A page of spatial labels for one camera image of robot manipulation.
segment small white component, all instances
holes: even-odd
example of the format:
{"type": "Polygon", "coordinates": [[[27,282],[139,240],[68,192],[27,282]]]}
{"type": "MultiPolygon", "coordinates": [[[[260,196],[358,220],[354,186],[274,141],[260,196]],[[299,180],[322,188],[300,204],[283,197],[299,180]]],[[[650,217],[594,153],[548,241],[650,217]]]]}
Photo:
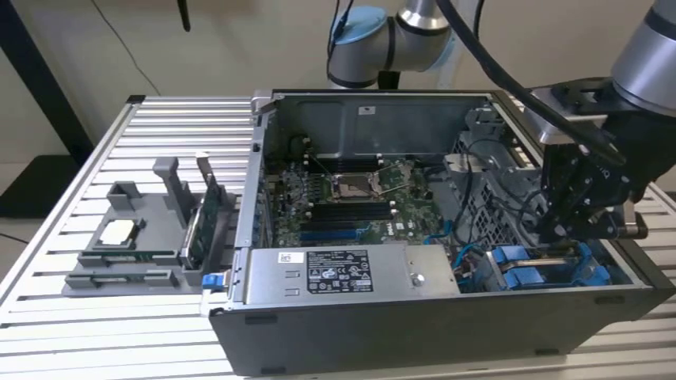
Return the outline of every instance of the small white component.
{"type": "Polygon", "coordinates": [[[306,252],[280,252],[279,264],[303,264],[306,261],[306,252]]]}
{"type": "Polygon", "coordinates": [[[135,221],[131,219],[114,220],[106,225],[104,232],[99,237],[106,245],[120,245],[130,238],[131,231],[135,228],[135,221]]]}

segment slotted metal table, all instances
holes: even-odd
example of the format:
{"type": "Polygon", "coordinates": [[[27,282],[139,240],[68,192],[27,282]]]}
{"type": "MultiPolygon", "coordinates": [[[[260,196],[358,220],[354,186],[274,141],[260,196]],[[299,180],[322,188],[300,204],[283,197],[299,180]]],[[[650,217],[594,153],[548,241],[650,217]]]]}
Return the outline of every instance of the slotted metal table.
{"type": "MultiPolygon", "coordinates": [[[[219,181],[242,191],[250,102],[248,97],[148,97],[126,105],[0,284],[0,380],[239,378],[200,316],[200,295],[64,298],[60,291],[108,209],[110,185],[132,180],[142,192],[164,191],[151,171],[156,157],[180,158],[180,178],[199,192],[195,153],[208,152],[219,181]]],[[[651,185],[638,210],[651,228],[639,245],[676,280],[676,204],[651,185]]],[[[567,356],[300,378],[676,378],[676,298],[640,321],[608,326],[567,356]]]]}

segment blue latch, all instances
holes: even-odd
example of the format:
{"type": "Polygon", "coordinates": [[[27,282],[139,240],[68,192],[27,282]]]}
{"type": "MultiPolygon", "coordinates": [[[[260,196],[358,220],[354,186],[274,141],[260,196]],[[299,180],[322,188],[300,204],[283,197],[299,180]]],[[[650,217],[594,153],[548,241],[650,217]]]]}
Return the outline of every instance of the blue latch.
{"type": "Polygon", "coordinates": [[[226,274],[211,273],[208,275],[204,275],[204,277],[202,277],[202,289],[211,291],[226,290],[226,274]]]}

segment black cable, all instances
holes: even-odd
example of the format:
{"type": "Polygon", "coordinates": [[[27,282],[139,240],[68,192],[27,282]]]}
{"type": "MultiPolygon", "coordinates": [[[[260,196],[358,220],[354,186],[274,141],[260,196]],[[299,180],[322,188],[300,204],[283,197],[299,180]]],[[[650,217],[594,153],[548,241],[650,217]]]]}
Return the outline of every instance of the black cable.
{"type": "Polygon", "coordinates": [[[476,10],[475,10],[475,28],[472,29],[475,32],[476,40],[479,41],[479,27],[482,23],[482,14],[484,13],[484,3],[486,0],[479,0],[476,3],[476,10]]]}
{"type": "Polygon", "coordinates": [[[332,45],[334,45],[334,26],[336,25],[336,17],[339,17],[340,0],[336,0],[336,9],[334,10],[334,18],[331,19],[331,25],[328,26],[328,41],[327,41],[327,59],[331,60],[332,45]]]}
{"type": "MultiPolygon", "coordinates": [[[[466,154],[471,154],[472,156],[475,156],[476,158],[479,158],[479,160],[480,160],[480,161],[483,161],[484,163],[487,163],[487,164],[488,164],[488,165],[491,165],[491,166],[495,166],[495,167],[496,167],[496,169],[500,169],[500,168],[498,167],[498,164],[495,164],[495,160],[491,160],[490,158],[486,158],[486,157],[483,157],[480,154],[478,154],[478,153],[475,153],[475,152],[472,152],[472,151],[471,151],[472,146],[474,146],[476,143],[480,143],[480,142],[492,142],[492,143],[499,143],[503,147],[506,147],[506,146],[504,146],[504,144],[503,144],[499,140],[494,140],[494,139],[478,139],[478,140],[475,140],[475,141],[472,142],[472,144],[470,144],[470,145],[468,145],[468,147],[466,148],[466,154]]],[[[514,191],[512,191],[512,190],[510,190],[510,187],[506,185],[506,182],[504,182],[504,181],[503,181],[503,179],[502,179],[502,175],[495,176],[495,179],[496,179],[496,183],[498,183],[498,185],[500,186],[500,188],[503,189],[503,191],[507,193],[507,195],[508,195],[508,196],[510,196],[510,197],[511,197],[511,198],[512,198],[512,199],[514,199],[514,200],[515,200],[519,204],[522,204],[522,205],[523,205],[524,203],[523,203],[523,201],[522,201],[522,198],[523,198],[524,196],[527,196],[527,194],[522,194],[522,195],[519,195],[519,194],[514,193],[514,191]]]]}
{"type": "Polygon", "coordinates": [[[292,204],[295,204],[299,200],[303,199],[303,196],[306,195],[306,181],[303,180],[303,175],[299,172],[295,172],[298,179],[300,180],[300,193],[298,194],[298,198],[292,201],[292,204]]]}
{"type": "Polygon", "coordinates": [[[531,193],[531,195],[524,200],[526,206],[522,207],[522,209],[519,210],[519,215],[516,216],[516,228],[519,229],[519,232],[522,233],[522,236],[527,240],[527,243],[531,245],[531,247],[538,247],[538,244],[534,242],[534,240],[531,239],[531,235],[527,233],[527,231],[524,229],[523,219],[524,219],[524,214],[527,213],[527,207],[531,206],[531,201],[540,194],[542,194],[540,190],[536,190],[531,193]]]}
{"type": "Polygon", "coordinates": [[[455,241],[458,241],[458,243],[460,245],[468,244],[467,242],[463,241],[463,239],[460,239],[460,235],[458,234],[458,230],[460,229],[460,220],[463,219],[463,214],[466,213],[467,205],[470,204],[470,197],[472,194],[472,182],[475,180],[475,174],[472,173],[472,164],[470,162],[470,155],[468,154],[466,154],[466,159],[467,159],[466,194],[463,195],[463,201],[460,203],[460,210],[458,211],[458,215],[455,216],[454,226],[452,226],[454,238],[455,238],[455,241]]]}
{"type": "Polygon", "coordinates": [[[106,24],[108,25],[110,27],[110,30],[114,32],[115,36],[118,37],[118,40],[120,40],[120,43],[123,44],[123,47],[124,49],[127,50],[127,54],[130,55],[130,58],[131,58],[131,62],[135,64],[135,67],[136,67],[136,70],[140,72],[140,74],[144,76],[146,78],[146,81],[148,81],[150,85],[152,86],[155,92],[158,93],[158,96],[162,96],[162,93],[160,91],[158,90],[158,86],[155,85],[155,83],[151,81],[151,79],[148,78],[148,75],[146,75],[146,72],[140,69],[139,67],[139,63],[136,62],[136,58],[135,58],[135,55],[131,54],[131,50],[130,50],[130,47],[127,46],[127,44],[124,43],[124,40],[123,40],[123,37],[120,36],[120,34],[118,33],[118,30],[115,30],[114,28],[114,25],[110,23],[108,21],[108,18],[106,17],[104,15],[104,12],[102,11],[102,9],[99,8],[99,4],[96,4],[96,1],[95,0],[90,0],[92,2],[92,5],[95,6],[96,8],[96,11],[99,12],[99,15],[102,16],[102,18],[104,19],[104,22],[106,24]]]}
{"type": "MultiPolygon", "coordinates": [[[[500,198],[492,198],[491,199],[494,202],[496,202],[498,204],[494,204],[494,206],[498,206],[499,208],[502,208],[503,210],[506,211],[514,211],[514,212],[520,212],[522,210],[526,210],[527,207],[514,207],[508,204],[508,202],[500,198]]],[[[526,210],[526,213],[534,217],[538,217],[538,213],[534,211],[534,210],[526,210]]]]}
{"type": "Polygon", "coordinates": [[[494,83],[510,92],[515,98],[528,107],[550,124],[558,127],[578,144],[584,145],[599,158],[614,166],[626,163],[624,156],[616,151],[608,141],[606,132],[598,128],[582,129],[575,127],[572,123],[556,112],[547,104],[531,95],[531,91],[514,79],[506,72],[506,69],[496,62],[484,46],[476,39],[466,20],[458,13],[455,6],[450,0],[436,0],[436,4],[444,14],[455,34],[466,44],[467,50],[472,53],[479,62],[486,75],[494,83]]]}
{"type": "Polygon", "coordinates": [[[7,235],[7,234],[4,234],[4,233],[0,232],[0,236],[4,237],[4,238],[7,238],[7,239],[12,239],[15,241],[19,241],[20,243],[28,244],[28,242],[26,240],[23,240],[19,237],[15,237],[12,235],[7,235]]]}
{"type": "Polygon", "coordinates": [[[328,32],[327,78],[330,78],[328,66],[331,64],[331,58],[334,57],[334,50],[336,49],[336,40],[340,38],[346,30],[346,24],[348,23],[350,17],[350,10],[352,9],[354,3],[355,0],[350,0],[348,7],[346,8],[343,16],[340,17],[340,20],[338,20],[336,24],[336,17],[339,16],[339,7],[340,7],[340,0],[336,0],[336,10],[334,12],[334,20],[331,21],[331,29],[328,32]]]}

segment black pole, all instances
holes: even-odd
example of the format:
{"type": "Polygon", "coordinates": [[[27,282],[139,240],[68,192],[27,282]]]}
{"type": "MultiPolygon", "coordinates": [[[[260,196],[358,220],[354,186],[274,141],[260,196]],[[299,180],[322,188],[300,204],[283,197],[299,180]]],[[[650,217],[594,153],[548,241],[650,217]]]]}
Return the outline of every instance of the black pole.
{"type": "Polygon", "coordinates": [[[0,47],[52,128],[82,166],[94,146],[10,0],[0,0],[0,47]]]}

